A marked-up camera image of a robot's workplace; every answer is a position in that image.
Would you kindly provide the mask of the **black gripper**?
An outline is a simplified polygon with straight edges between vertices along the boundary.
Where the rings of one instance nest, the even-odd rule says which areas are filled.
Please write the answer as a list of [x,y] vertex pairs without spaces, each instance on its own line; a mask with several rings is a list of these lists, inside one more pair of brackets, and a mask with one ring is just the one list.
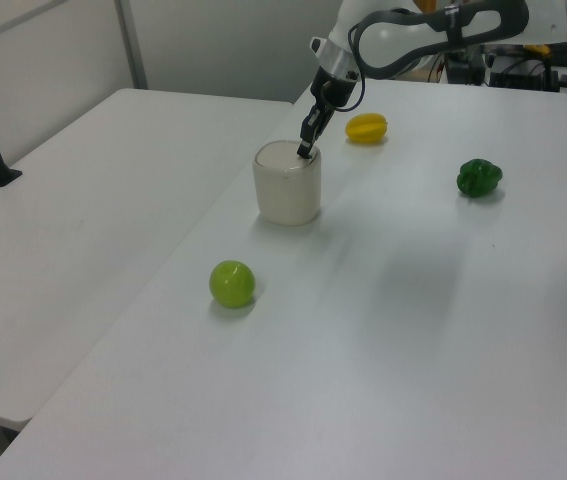
[[312,148],[332,119],[334,109],[345,108],[356,85],[356,80],[334,77],[323,68],[317,70],[310,87],[315,104],[301,124],[299,157],[311,157]]

